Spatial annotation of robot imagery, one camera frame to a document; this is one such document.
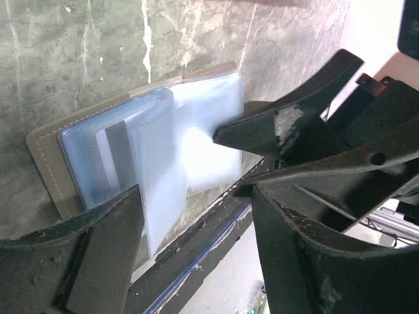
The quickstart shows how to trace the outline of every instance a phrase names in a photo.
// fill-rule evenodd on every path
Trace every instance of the cable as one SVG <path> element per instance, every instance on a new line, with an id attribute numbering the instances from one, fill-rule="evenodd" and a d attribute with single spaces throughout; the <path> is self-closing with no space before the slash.
<path id="1" fill-rule="evenodd" d="M 372 225 L 373 225 L 373 227 L 372 226 L 370 226 L 369 224 L 366 224 L 366 223 L 364 223 L 364 222 L 359 222 L 362 226 L 364 226 L 364 227 L 367 227 L 367 228 L 369 228 L 369 229 L 371 229 L 371 230 L 374 230 L 374 231 L 377 231 L 377 232 L 381 232 L 382 234 L 386 234 L 387 236 L 389 236 L 389 237 L 392 237 L 394 240 L 395 240 L 395 243 L 392 245 L 392 247 L 395 247 L 396 245 L 397 245 L 397 241 L 400 241 L 400 242 L 402 242 L 402 243 L 404 243 L 404 244 L 407 244 L 407 245 L 412 245 L 412 243 L 408 243 L 408 242 L 406 242 L 406 241 L 404 241 L 404 240 L 407 240 L 407 241 L 411 241 L 411 242 L 413 242 L 413 243 L 415 243 L 415 244 L 419 244 L 419 242 L 417 242 L 417 241 L 414 241 L 414 240 L 411 240 L 411 239 L 408 239 L 408 238 L 406 238 L 406 237 L 401 237 L 400 235 L 397 235 L 397 234 L 392 234 L 391 232 L 387 232 L 387 231 L 384 231 L 384 230 L 380 230 L 380 229 L 378 229 L 376 226 L 375 226 L 375 224 L 369 219 L 369 218 L 367 218 L 367 221 L 368 222 L 370 222 Z"/>

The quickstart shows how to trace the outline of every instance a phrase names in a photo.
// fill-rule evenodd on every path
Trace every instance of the open wallet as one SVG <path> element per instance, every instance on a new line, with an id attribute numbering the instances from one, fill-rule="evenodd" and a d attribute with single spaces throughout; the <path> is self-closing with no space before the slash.
<path id="1" fill-rule="evenodd" d="M 188 194 L 240 178 L 241 152 L 212 136 L 242 111 L 243 78 L 225 63 L 78 111 L 34 130 L 27 144 L 63 219 L 138 184 L 152 256 Z"/>

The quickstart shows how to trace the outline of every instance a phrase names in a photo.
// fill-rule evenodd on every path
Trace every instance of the brown wallet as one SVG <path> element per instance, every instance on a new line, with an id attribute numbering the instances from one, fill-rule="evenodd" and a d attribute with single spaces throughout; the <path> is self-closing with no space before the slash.
<path id="1" fill-rule="evenodd" d="M 67 167 L 67 163 L 65 162 L 64 155 L 62 154 L 61 146 L 58 141 L 58 132 L 60 130 L 94 116 L 95 114 L 99 114 L 104 110 L 110 109 L 131 97 L 144 94 L 153 88 L 192 80 L 208 79 L 234 70 L 236 70 L 236 64 L 234 62 L 226 62 L 193 73 L 161 80 L 160 82 L 142 86 L 125 94 L 112 97 L 111 99 L 102 101 L 101 103 L 97 103 L 91 107 L 77 111 L 69 116 L 33 130 L 27 136 L 26 143 L 61 217 L 64 220 L 70 219 L 71 217 L 82 213 L 84 207 Z"/>

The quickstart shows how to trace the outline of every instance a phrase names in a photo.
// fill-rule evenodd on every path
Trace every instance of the white stitching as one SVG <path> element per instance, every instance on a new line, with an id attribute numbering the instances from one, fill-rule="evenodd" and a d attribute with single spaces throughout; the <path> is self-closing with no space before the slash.
<path id="1" fill-rule="evenodd" d="M 193 79 L 193 78 L 196 78 L 196 77 L 201 77 L 202 75 L 207 75 L 207 74 L 212 73 L 212 72 L 214 72 L 214 71 L 218 71 L 218 70 L 220 70 L 220 69 L 223 69 L 223 68 L 225 68 L 225 67 L 230 67 L 230 66 L 231 66 L 231 65 L 223 65 L 223 66 L 220 66 L 220 67 L 216 67 L 215 69 L 211 69 L 211 70 L 209 70 L 209 71 L 207 71 L 207 72 L 200 73 L 200 74 L 194 75 L 194 76 L 192 76 L 192 77 L 189 77 L 189 78 L 183 79 L 183 80 L 181 80 L 181 82 L 188 82 L 188 81 L 190 81 L 190 79 Z M 101 110 L 99 110 L 99 111 L 96 111 L 95 113 L 88 114 L 88 115 L 86 115 L 86 116 L 84 116 L 84 117 L 82 117 L 82 118 L 80 118 L 80 119 L 78 119 L 78 120 L 72 121 L 72 123 L 69 123 L 69 124 L 67 124 L 67 125 L 65 125 L 65 126 L 62 126 L 62 127 L 58 128 L 57 130 L 54 130 L 54 131 L 52 131 L 52 132 L 50 132 L 50 133 L 47 133 L 47 134 L 45 134 L 45 135 L 42 135 L 42 136 L 40 136 L 40 138 L 38 138 L 38 139 L 37 139 L 37 146 L 38 146 L 39 152 L 40 152 L 40 153 L 42 154 L 42 156 L 43 156 L 43 159 L 44 159 L 45 165 L 46 165 L 46 166 L 47 166 L 47 168 L 48 168 L 48 171 L 49 171 L 49 173 L 50 173 L 50 175 L 51 175 L 51 178 L 52 178 L 52 180 L 54 181 L 54 185 L 55 185 L 55 187 L 57 188 L 57 191 L 58 191 L 58 193 L 59 193 L 59 195 L 60 195 L 60 197 L 61 197 L 61 200 L 63 201 L 63 203 L 64 203 L 64 205 L 65 205 L 65 208 L 67 209 L 67 212 L 69 213 L 70 217 L 73 217 L 73 215 L 72 215 L 72 214 L 71 214 L 71 212 L 70 212 L 70 209 L 69 209 L 69 207 L 68 207 L 68 204 L 65 202 L 65 199 L 64 199 L 64 197 L 63 197 L 63 195 L 62 195 L 62 192 L 61 192 L 61 190 L 60 190 L 60 187 L 58 186 L 58 183 L 57 183 L 57 181 L 56 181 L 56 179 L 55 179 L 55 177 L 54 177 L 54 174 L 52 173 L 52 170 L 51 170 L 51 168 L 50 168 L 50 165 L 49 165 L 49 163 L 48 163 L 48 160 L 46 160 L 46 156 L 45 156 L 45 154 L 44 154 L 44 152 L 43 152 L 43 150 L 42 150 L 42 147 L 41 147 L 41 146 L 40 146 L 40 144 L 39 144 L 39 141 L 40 141 L 41 139 L 43 139 L 44 137 L 48 137 L 48 136 L 49 136 L 49 135 L 51 135 L 51 134 L 54 134 L 54 133 L 56 133 L 56 132 L 58 132 L 58 131 L 60 131 L 60 130 L 62 130 L 62 129 L 64 129 L 64 128 L 68 127 L 68 126 L 73 125 L 74 123 L 77 123 L 77 122 L 83 121 L 84 119 L 88 118 L 89 116 L 93 116 L 93 115 L 98 114 L 98 113 L 100 113 L 100 112 L 102 112 L 102 111 L 104 111 L 104 110 L 107 110 L 107 109 L 109 109 L 109 108 L 112 108 L 112 107 L 114 107 L 114 106 L 117 106 L 117 105 L 119 105 L 120 103 L 122 103 L 122 102 L 124 102 L 124 101 L 126 101 L 126 100 L 127 100 L 127 99 L 124 99 L 124 100 L 122 100 L 122 101 L 119 101 L 118 103 L 114 103 L 113 105 L 110 105 L 110 106 L 108 106 L 108 107 L 106 107 L 106 108 L 103 108 L 103 109 L 101 109 Z"/>

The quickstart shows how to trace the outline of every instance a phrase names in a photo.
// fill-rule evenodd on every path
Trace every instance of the gray marble surface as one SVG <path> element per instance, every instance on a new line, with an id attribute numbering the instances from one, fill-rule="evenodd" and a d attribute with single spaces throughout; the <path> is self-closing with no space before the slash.
<path id="1" fill-rule="evenodd" d="M 275 100 L 338 48 L 349 0 L 0 0 L 0 237 L 59 221 L 26 147 L 36 127 L 138 86 L 233 60 Z M 244 154 L 244 169 L 258 156 Z M 167 240 L 228 185 L 192 196 Z"/>

